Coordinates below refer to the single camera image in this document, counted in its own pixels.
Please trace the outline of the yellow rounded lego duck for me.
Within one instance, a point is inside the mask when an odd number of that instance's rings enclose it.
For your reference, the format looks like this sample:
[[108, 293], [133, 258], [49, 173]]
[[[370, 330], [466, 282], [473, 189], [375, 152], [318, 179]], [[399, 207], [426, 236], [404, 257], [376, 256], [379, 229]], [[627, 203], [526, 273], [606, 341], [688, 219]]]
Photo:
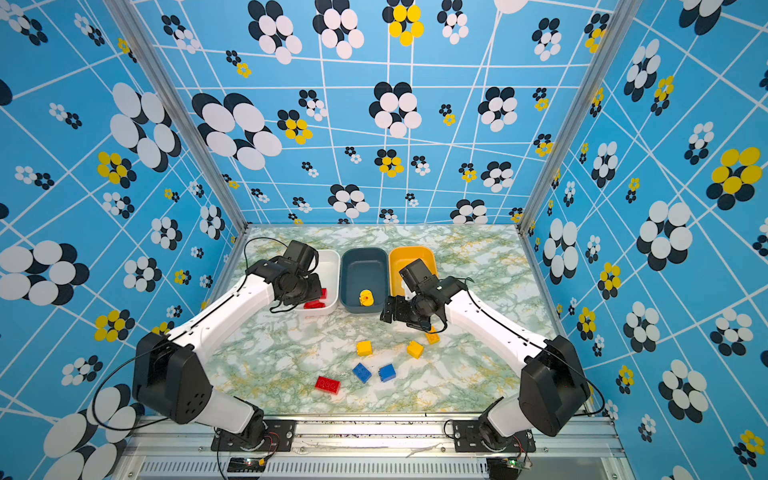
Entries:
[[359, 303], [363, 307], [371, 307], [375, 303], [373, 292], [369, 289], [364, 289], [359, 294]]

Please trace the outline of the white plastic container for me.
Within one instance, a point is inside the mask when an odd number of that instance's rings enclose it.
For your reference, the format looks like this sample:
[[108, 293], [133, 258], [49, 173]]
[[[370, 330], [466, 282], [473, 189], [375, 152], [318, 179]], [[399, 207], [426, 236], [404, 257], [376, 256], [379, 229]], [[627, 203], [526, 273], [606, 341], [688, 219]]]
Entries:
[[318, 308], [302, 307], [298, 310], [301, 319], [316, 318], [330, 315], [339, 301], [340, 255], [333, 250], [319, 250], [319, 267], [315, 272], [319, 275], [321, 286], [326, 290], [326, 297], [320, 299], [323, 304]]

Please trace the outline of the yellow plastic container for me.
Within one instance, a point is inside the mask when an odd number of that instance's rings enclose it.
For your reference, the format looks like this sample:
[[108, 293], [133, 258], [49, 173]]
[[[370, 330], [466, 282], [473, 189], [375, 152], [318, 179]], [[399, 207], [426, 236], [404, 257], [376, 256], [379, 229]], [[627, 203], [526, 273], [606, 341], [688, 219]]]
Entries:
[[389, 253], [388, 271], [392, 296], [405, 295], [404, 283], [399, 272], [417, 259], [422, 260], [432, 274], [438, 275], [434, 252], [425, 246], [396, 247]]

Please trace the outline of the dark teal plastic container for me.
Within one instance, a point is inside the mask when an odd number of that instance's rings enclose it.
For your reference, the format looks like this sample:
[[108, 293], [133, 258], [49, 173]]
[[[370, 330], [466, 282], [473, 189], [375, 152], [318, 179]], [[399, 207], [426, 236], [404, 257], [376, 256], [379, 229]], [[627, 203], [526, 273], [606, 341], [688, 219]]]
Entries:
[[[363, 306], [359, 296], [369, 290], [371, 306]], [[389, 295], [388, 254], [376, 247], [354, 248], [341, 257], [339, 299], [352, 314], [380, 314]]]

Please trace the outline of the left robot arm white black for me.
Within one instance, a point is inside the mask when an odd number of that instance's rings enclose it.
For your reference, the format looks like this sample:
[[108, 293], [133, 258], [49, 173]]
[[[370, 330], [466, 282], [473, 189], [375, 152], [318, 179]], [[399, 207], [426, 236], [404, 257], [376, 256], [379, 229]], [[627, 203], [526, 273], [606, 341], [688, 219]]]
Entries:
[[228, 433], [248, 448], [267, 436], [259, 407], [216, 389], [205, 365], [246, 320], [276, 303], [288, 309], [321, 298], [319, 253], [298, 241], [281, 255], [255, 261], [221, 298], [168, 334], [137, 344], [134, 398], [177, 424], [198, 423]]

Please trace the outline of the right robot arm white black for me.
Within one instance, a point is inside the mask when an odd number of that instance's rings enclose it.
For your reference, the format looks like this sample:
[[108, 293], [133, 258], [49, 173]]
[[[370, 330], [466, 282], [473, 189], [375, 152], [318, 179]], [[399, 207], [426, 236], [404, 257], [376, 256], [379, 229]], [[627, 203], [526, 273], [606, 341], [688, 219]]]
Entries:
[[479, 416], [482, 441], [494, 451], [517, 433], [536, 429], [554, 437], [591, 397], [573, 344], [548, 339], [504, 317], [472, 292], [465, 280], [433, 274], [416, 259], [399, 271], [404, 296], [390, 296], [380, 319], [399, 321], [425, 333], [458, 327], [487, 345], [519, 378], [519, 391]]

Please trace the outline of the yellow lego brick right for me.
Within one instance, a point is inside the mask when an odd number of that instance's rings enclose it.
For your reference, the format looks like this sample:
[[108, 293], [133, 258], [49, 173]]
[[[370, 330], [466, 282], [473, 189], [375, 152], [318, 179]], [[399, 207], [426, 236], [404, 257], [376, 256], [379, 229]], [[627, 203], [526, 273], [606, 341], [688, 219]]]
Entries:
[[406, 348], [406, 352], [414, 359], [419, 359], [424, 352], [424, 346], [416, 341], [411, 341]]

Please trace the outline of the blue lego brick right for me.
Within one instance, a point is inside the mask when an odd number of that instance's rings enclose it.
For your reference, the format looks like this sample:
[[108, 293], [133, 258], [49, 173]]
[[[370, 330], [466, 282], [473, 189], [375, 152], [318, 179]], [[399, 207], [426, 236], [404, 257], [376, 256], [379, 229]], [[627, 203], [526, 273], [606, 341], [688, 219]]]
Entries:
[[378, 369], [381, 382], [388, 382], [396, 378], [396, 370], [393, 364], [387, 364]]

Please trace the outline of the blue lego brick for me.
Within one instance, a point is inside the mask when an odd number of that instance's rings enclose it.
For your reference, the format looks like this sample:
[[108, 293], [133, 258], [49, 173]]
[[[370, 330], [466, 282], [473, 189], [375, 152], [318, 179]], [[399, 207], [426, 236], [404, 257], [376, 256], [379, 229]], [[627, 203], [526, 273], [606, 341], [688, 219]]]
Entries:
[[381, 382], [388, 382], [396, 378], [396, 370], [393, 364], [387, 364], [378, 369]]
[[355, 375], [355, 377], [363, 384], [366, 384], [372, 378], [371, 371], [362, 363], [358, 363], [352, 369], [352, 372]]

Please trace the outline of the blue lego brick left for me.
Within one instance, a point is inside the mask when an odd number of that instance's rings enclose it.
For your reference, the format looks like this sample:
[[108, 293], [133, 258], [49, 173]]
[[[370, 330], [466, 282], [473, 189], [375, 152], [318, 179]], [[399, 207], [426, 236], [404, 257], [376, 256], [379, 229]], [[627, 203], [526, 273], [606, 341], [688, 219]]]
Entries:
[[355, 377], [363, 384], [366, 384], [372, 378], [371, 371], [362, 363], [358, 363], [352, 369], [352, 372], [355, 375]]

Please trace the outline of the red lego brick flat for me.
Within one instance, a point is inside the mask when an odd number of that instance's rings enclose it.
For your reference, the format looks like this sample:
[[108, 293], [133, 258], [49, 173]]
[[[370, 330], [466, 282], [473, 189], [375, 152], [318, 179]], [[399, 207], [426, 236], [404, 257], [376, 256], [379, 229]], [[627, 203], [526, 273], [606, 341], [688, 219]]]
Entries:
[[341, 389], [341, 382], [325, 376], [319, 376], [316, 380], [315, 388], [321, 392], [337, 395]]

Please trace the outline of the right circuit board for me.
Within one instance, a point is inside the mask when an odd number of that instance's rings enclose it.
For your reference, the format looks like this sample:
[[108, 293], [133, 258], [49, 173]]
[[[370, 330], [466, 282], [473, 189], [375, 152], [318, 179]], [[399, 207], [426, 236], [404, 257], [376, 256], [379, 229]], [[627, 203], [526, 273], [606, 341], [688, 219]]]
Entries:
[[490, 480], [518, 480], [531, 469], [527, 461], [512, 458], [487, 458], [486, 465]]

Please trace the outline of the circuit board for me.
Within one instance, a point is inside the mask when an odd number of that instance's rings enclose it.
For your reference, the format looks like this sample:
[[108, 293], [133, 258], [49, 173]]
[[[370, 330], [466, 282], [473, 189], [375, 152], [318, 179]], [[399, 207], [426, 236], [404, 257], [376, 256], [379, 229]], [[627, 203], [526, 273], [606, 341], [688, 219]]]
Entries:
[[227, 464], [228, 474], [262, 474], [267, 461], [264, 458], [231, 457]]
[[490, 480], [518, 480], [531, 469], [527, 461], [512, 458], [487, 458], [486, 465]]

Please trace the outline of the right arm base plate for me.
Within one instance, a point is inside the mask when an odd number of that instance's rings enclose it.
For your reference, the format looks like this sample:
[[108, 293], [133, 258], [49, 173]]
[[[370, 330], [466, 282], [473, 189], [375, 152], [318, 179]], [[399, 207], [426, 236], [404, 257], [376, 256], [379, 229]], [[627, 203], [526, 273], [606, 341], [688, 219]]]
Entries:
[[516, 456], [537, 450], [531, 430], [516, 432], [508, 438], [489, 442], [480, 431], [478, 420], [448, 420], [444, 432], [453, 440], [457, 453], [505, 453]]

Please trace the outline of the aluminium front rail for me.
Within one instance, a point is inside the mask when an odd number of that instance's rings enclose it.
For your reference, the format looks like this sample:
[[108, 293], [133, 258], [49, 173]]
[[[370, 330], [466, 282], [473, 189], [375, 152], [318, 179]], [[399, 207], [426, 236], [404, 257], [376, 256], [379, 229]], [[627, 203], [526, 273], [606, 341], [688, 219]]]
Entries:
[[[532, 431], [535, 453], [457, 453], [448, 420], [470, 414], [295, 415], [289, 452], [212, 452], [212, 429], [158, 424], [134, 434], [116, 479], [489, 479], [487, 458], [527, 461], [519, 479], [632, 479], [606, 418], [577, 418], [556, 437]], [[231, 457], [264, 458], [262, 474], [228, 474]]]

